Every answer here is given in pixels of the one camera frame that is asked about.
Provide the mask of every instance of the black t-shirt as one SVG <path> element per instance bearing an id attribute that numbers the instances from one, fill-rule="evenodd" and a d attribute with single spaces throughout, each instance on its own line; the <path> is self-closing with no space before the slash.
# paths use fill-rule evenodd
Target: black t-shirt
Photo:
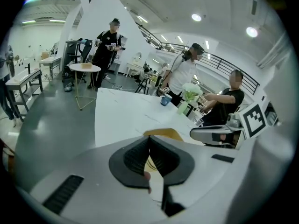
<path id="1" fill-rule="evenodd" d="M 228 114 L 234 113 L 244 99 L 244 92 L 240 89 L 230 91 L 229 88 L 224 89 L 221 95 L 232 95 L 235 98 L 234 104 L 223 104 L 217 102 L 212 108 L 211 112 L 204 118 L 206 122 L 212 123 L 213 125 L 226 124 Z"/>
<path id="2" fill-rule="evenodd" d="M 107 31 L 105 34 L 102 32 L 97 39 L 100 39 L 102 43 L 99 45 L 97 51 L 94 54 L 94 58 L 100 57 L 100 56 L 107 56 L 112 57 L 113 51 L 110 51 L 107 49 L 106 45 L 111 45 L 112 43 L 115 43 L 117 46 L 121 46 L 121 35 L 119 39 L 117 39 L 117 33 L 111 33 L 110 31 Z"/>

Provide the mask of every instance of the black chair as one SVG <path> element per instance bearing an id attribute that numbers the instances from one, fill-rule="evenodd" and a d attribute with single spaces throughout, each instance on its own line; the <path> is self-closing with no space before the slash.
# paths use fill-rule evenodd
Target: black chair
<path id="1" fill-rule="evenodd" d="M 82 41 L 80 41 L 80 40 L 78 40 L 78 41 L 68 41 L 66 43 L 68 45 L 76 45 L 76 50 L 75 50 L 74 55 L 67 53 L 69 55 L 70 61 L 74 61 L 75 63 L 78 63 L 78 57 L 81 57 L 81 62 L 86 63 L 87 56 L 88 56 L 90 50 L 93 47 L 92 40 L 85 39 L 85 40 L 82 40 Z M 80 49 L 81 44 L 85 45 L 82 51 Z M 83 75 L 84 75 L 83 72 L 77 72 L 77 79 L 83 80 L 84 83 L 86 83 L 86 80 L 83 78 Z M 65 65 L 64 66 L 64 72 L 63 72 L 63 77 L 62 77 L 62 82 L 64 82 L 68 78 L 74 79 L 75 78 L 75 72 L 71 71 L 69 66 Z"/>
<path id="2" fill-rule="evenodd" d="M 145 94 L 145 92 L 146 92 L 146 94 L 148 95 L 149 94 L 149 88 L 152 88 L 152 86 L 150 85 L 150 79 L 149 78 L 143 79 L 143 81 L 139 83 L 139 85 L 138 85 L 137 90 L 135 91 L 135 93 L 139 93 L 142 88 L 144 88 L 144 92 L 143 93 Z"/>

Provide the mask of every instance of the sneaker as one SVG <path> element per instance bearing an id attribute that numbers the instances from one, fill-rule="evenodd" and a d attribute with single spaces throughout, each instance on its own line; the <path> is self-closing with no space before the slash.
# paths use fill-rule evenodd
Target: sneaker
<path id="1" fill-rule="evenodd" d="M 14 117 L 13 119 L 13 127 L 15 127 L 17 125 L 17 119 Z"/>

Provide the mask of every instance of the blue cup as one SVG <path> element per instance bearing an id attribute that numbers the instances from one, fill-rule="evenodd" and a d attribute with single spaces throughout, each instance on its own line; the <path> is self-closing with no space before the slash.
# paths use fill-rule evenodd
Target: blue cup
<path id="1" fill-rule="evenodd" d="M 161 105 L 163 106 L 167 106 L 168 103 L 171 101 L 172 97 L 168 94 L 164 94 L 161 96 L 162 99 L 161 99 Z"/>

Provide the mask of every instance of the black cap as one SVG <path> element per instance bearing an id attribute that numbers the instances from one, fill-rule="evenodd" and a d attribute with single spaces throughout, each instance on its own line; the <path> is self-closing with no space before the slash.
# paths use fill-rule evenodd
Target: black cap
<path id="1" fill-rule="evenodd" d="M 195 50 L 197 50 L 198 55 L 202 55 L 205 52 L 205 49 L 203 49 L 199 44 L 193 43 L 192 46 Z"/>

